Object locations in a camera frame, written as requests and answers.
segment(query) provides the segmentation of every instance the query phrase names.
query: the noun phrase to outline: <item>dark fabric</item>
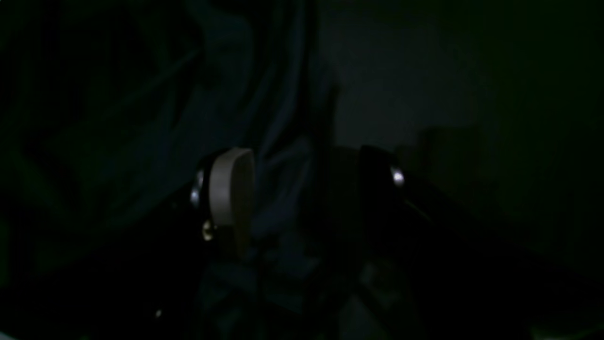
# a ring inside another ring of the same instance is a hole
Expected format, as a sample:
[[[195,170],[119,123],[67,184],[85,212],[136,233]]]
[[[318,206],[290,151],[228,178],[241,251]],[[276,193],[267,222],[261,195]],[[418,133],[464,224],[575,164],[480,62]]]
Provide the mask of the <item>dark fabric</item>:
[[[0,287],[119,238],[232,146],[256,154],[252,236],[278,239],[273,271],[312,270],[297,221],[316,210],[333,94],[312,2],[1,5]],[[212,265],[199,297],[253,295],[256,280],[245,263]],[[298,293],[274,300],[299,310]]]

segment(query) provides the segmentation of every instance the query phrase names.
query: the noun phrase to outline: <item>blue fabric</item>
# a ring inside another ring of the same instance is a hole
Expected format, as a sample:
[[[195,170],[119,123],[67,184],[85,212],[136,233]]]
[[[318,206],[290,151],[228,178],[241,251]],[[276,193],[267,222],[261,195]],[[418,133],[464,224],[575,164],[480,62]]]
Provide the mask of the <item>blue fabric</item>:
[[[148,1],[96,12],[28,4],[26,28],[2,27],[0,46],[0,85],[15,89],[2,103],[0,192],[12,203],[0,211],[0,244],[27,215],[32,259],[21,275],[50,272],[119,237],[189,182],[201,158],[233,146],[256,156],[252,237],[278,240],[262,261],[290,281],[313,270],[299,216],[319,166],[313,124],[329,121],[319,116],[333,79],[308,36],[308,2]],[[0,250],[3,264],[11,255]],[[212,264],[200,287],[199,317],[224,336],[256,313],[260,254]],[[15,279],[10,266],[0,271],[0,286]],[[263,287],[268,301],[301,312],[299,290]],[[223,318],[204,314],[233,294],[243,305]]]

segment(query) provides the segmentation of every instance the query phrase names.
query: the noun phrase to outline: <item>dark cloth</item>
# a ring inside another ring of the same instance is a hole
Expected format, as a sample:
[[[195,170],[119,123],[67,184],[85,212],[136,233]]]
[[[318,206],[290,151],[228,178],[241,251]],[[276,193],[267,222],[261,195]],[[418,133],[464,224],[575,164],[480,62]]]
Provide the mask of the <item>dark cloth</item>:
[[[233,146],[256,156],[255,243],[278,239],[274,272],[310,272],[300,216],[316,210],[333,94],[312,1],[1,6],[0,287],[119,238]],[[211,265],[199,299],[253,295],[256,280]],[[274,300],[299,310],[296,294]]]

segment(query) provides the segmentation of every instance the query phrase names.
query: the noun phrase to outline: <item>metal screw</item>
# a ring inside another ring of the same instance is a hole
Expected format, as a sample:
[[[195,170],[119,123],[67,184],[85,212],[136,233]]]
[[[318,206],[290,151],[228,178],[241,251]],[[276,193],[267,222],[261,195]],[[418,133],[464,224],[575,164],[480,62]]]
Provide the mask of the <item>metal screw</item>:
[[[393,166],[390,168],[390,172],[392,172],[392,179],[394,180],[394,185],[398,188],[401,188],[405,184],[405,176],[403,175],[402,170]]]
[[[211,241],[214,238],[214,229],[216,229],[216,226],[213,226],[210,220],[204,222],[204,227],[201,231],[204,241]]]

